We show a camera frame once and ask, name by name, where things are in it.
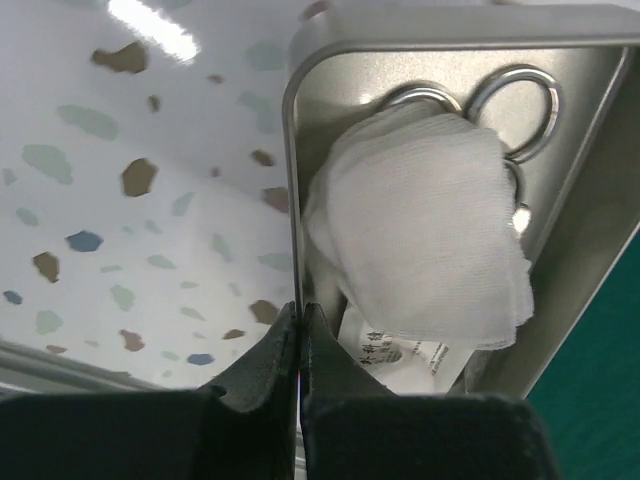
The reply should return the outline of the steel instrument tray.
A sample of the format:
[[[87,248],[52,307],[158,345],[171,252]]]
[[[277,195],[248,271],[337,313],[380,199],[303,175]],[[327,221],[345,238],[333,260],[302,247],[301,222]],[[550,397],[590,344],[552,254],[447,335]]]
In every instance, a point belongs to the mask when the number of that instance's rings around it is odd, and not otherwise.
[[[470,389],[526,396],[639,229],[639,12],[604,5],[356,7],[305,21],[289,47],[282,116],[299,305],[332,328],[344,301],[306,261],[301,211],[333,141],[397,89],[435,83],[466,102],[494,70],[549,73],[560,113],[521,168],[530,209],[522,244],[536,314],[489,355]]]

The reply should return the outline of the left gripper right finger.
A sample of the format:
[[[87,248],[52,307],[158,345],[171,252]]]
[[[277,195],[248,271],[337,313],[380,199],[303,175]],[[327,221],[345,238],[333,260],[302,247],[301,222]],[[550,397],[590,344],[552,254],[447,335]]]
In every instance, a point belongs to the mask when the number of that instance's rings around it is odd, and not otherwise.
[[[557,479],[543,424],[523,401],[400,396],[359,366],[321,307],[305,308],[301,426],[310,479]]]

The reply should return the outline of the steel surgical scissors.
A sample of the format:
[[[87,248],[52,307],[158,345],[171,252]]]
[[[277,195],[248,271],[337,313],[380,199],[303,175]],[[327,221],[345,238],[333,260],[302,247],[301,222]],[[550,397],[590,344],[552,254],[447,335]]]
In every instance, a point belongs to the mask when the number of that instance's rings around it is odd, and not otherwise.
[[[471,94],[464,117],[478,124],[489,109],[490,125],[513,139],[503,144],[505,161],[522,165],[535,158],[553,138],[563,113],[559,81],[531,64],[511,64],[486,76]]]

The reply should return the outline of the white suture packet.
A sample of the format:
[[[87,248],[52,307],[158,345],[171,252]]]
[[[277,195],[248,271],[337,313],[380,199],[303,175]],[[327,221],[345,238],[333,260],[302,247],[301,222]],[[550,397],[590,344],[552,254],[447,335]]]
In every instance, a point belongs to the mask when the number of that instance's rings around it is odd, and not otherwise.
[[[445,394],[474,351],[440,342],[395,338],[371,327],[349,305],[338,333],[339,344],[365,371],[395,394]]]

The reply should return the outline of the green surgical cloth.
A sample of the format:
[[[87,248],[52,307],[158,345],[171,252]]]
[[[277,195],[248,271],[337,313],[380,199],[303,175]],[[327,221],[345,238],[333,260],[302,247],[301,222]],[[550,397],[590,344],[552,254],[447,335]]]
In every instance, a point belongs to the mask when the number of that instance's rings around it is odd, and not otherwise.
[[[528,396],[565,479],[639,480],[639,242]]]

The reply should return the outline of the aluminium rail frame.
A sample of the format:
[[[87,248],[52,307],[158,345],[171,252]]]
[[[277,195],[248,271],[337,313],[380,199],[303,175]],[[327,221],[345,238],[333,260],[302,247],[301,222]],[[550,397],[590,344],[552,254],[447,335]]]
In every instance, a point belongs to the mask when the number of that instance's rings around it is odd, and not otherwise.
[[[2,394],[68,394],[162,390],[125,373],[1,341]]]

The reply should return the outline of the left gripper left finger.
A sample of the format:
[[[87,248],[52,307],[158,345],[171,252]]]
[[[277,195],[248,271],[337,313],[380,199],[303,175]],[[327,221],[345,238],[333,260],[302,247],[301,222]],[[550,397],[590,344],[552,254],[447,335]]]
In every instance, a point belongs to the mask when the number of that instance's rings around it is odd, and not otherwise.
[[[23,395],[1,403],[4,479],[291,479],[298,324],[193,390]]]

